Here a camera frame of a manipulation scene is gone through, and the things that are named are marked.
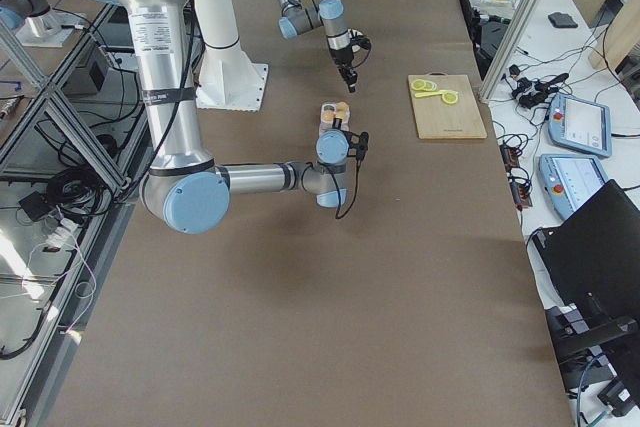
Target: wooden cutting board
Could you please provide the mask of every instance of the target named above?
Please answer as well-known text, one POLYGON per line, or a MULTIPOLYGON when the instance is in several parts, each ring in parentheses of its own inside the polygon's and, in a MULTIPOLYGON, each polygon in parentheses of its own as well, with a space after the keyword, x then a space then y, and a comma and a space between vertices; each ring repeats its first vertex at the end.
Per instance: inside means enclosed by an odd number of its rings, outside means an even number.
POLYGON ((466 75, 410 75, 407 88, 413 105, 418 137, 425 140, 486 139, 475 95, 466 75), (435 82, 438 90, 455 90, 459 94, 454 105, 445 104, 440 96, 414 97, 411 82, 426 79, 435 82))

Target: robotic arm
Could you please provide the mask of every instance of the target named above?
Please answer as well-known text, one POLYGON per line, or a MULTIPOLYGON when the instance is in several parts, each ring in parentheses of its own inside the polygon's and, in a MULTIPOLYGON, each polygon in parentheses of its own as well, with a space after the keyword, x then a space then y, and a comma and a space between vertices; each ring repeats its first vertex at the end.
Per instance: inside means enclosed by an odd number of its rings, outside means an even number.
POLYGON ((61 29, 47 0, 0 0, 0 19, 12 30, 26 21, 38 38, 50 37, 61 29))
POLYGON ((364 158, 366 135, 338 129, 318 140, 318 161, 216 165, 202 144, 182 11, 188 0, 101 0, 128 12, 153 146, 157 151, 140 193, 173 229, 205 232, 225 215, 230 193, 301 188, 323 207, 346 200, 346 160, 364 158))
POLYGON ((354 48, 371 49, 371 41, 347 27, 342 0, 321 0, 318 10, 305 8, 300 0, 278 0, 282 17, 279 25, 282 36, 291 39, 324 25, 327 45, 349 92, 356 91, 358 74, 353 67, 354 48))

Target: white table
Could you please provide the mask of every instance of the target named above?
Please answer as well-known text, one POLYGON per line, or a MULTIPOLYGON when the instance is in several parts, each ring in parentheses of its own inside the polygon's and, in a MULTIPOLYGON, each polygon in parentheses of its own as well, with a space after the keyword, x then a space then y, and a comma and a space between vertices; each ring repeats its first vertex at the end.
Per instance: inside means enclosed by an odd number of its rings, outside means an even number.
MULTIPOLYGON (((520 41, 519 48, 539 60, 548 61, 557 58, 560 54, 570 49, 581 48, 590 37, 591 30, 587 27, 572 0, 542 0, 529 22, 529 26, 520 41), (578 28, 554 28, 547 19, 547 15, 553 12, 570 14, 578 24, 578 28)), ((591 37, 588 45, 593 45, 594 42, 595 40, 591 37)), ((530 67, 521 75, 528 79, 534 79, 548 75, 555 76, 571 69, 570 77, 567 80, 567 83, 571 84, 595 72, 595 69, 591 67, 588 61, 590 52, 590 50, 586 50, 580 58, 578 58, 578 55, 573 55, 563 61, 530 67)), ((522 53, 516 53, 513 55, 511 63, 531 65, 537 62, 522 53)), ((596 73, 588 80, 572 85, 573 95, 587 100, 594 100, 598 91, 615 82, 616 80, 611 73, 604 70, 596 73)), ((493 120, 502 124, 507 133, 526 133, 533 137, 535 128, 516 114, 515 101, 499 102, 499 100, 508 99, 510 96, 511 88, 507 86, 505 81, 502 81, 493 96, 494 101, 489 104, 493 120)), ((640 133, 640 112, 624 87, 617 85, 602 92, 598 96, 598 102, 608 105, 611 109, 613 132, 620 134, 640 133)), ((522 108, 518 108, 518 110, 527 117, 531 116, 530 111, 522 108)), ((542 110, 539 110, 535 122, 542 122, 543 115, 542 110)), ((494 129, 496 136, 503 134, 499 125, 494 124, 494 129)), ((524 150, 523 156, 519 159, 521 166, 533 176, 533 190, 531 193, 533 207, 525 209, 522 216, 522 233, 525 237, 528 237, 538 227, 553 227, 562 223, 562 219, 551 206, 538 172, 537 159, 541 153, 571 153, 571 151, 556 147, 550 142, 546 123, 542 127, 540 134, 535 137, 533 142, 529 143, 524 150)), ((609 178, 615 179, 621 187, 629 187, 640 184, 640 163, 638 159, 640 159, 640 139, 614 139, 613 155, 608 159, 602 160, 602 165, 609 178)), ((636 205, 640 206, 640 189, 629 191, 628 195, 636 205)), ((529 258, 536 276, 538 292, 545 309, 554 305, 562 305, 562 301, 555 292, 549 275, 533 245, 529 246, 529 258)), ((595 419, 603 410, 603 405, 597 399, 596 394, 605 385, 606 382, 601 385, 595 384, 582 395, 581 410, 590 421, 595 419)), ((575 402, 572 402, 571 406, 575 411, 575 402)), ((640 425, 640 410, 634 408, 623 418, 608 416, 598 425, 603 427, 637 427, 640 425)))

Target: brown table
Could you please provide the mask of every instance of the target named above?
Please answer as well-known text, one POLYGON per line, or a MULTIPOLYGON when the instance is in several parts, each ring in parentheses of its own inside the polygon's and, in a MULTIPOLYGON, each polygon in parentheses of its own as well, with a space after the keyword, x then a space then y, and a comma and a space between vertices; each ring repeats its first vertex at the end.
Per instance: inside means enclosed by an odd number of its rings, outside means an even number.
MULTIPOLYGON (((258 114, 203 111, 221 163, 312 159, 323 101, 371 133, 352 213, 237 196, 213 231, 139 207, 51 426, 569 426, 495 139, 423 143, 406 76, 479 82, 457 0, 343 0, 374 50, 349 95, 321 30, 235 0, 258 114)), ((488 131, 488 111, 482 107, 488 131)))

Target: black monitor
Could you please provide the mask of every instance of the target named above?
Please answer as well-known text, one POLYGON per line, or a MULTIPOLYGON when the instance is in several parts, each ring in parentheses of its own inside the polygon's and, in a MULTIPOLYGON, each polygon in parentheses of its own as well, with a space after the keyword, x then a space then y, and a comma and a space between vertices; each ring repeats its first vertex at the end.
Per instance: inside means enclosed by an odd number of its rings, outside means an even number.
MULTIPOLYGON (((590 329, 621 317, 640 322, 640 211, 618 184, 607 182, 552 232, 539 250, 564 303, 590 329)), ((622 334, 600 347, 640 405, 640 333, 622 334)))

